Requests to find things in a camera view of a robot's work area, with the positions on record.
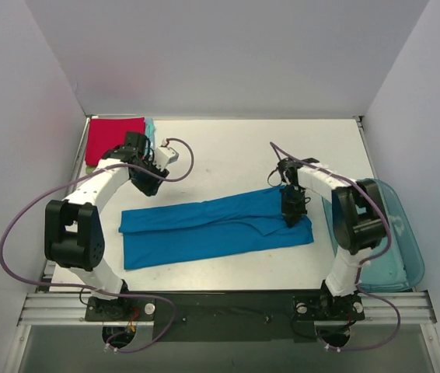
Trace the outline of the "blue t shirt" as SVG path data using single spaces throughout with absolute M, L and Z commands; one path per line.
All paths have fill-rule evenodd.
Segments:
M 312 222 L 288 227 L 277 187 L 203 202 L 123 211 L 124 269 L 308 245 Z

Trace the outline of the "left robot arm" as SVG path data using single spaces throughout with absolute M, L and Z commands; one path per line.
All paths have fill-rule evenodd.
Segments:
M 93 177 L 64 200 L 51 200 L 46 206 L 46 258 L 91 286 L 95 305 L 103 305 L 103 311 L 111 319 L 126 318 L 131 311 L 131 300 L 121 294 L 127 291 L 127 284 L 103 258 L 105 240 L 100 212 L 128 181 L 145 196 L 156 195 L 169 175 L 166 167 L 178 157 L 167 140 L 152 149 L 145 135 L 128 132 L 121 145 L 104 152 Z

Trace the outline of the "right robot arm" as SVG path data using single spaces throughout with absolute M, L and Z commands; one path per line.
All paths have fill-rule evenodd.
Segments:
M 306 192 L 318 194 L 331 206 L 331 228 L 337 252 L 323 282 L 325 294 L 318 308 L 327 318 L 346 309 L 346 300 L 358 292 L 361 269 L 377 257 L 372 250 L 382 240 L 391 245 L 386 209 L 377 183 L 354 181 L 334 173 L 315 159 L 282 159 L 276 166 L 281 177 L 281 213 L 289 228 L 307 215 Z

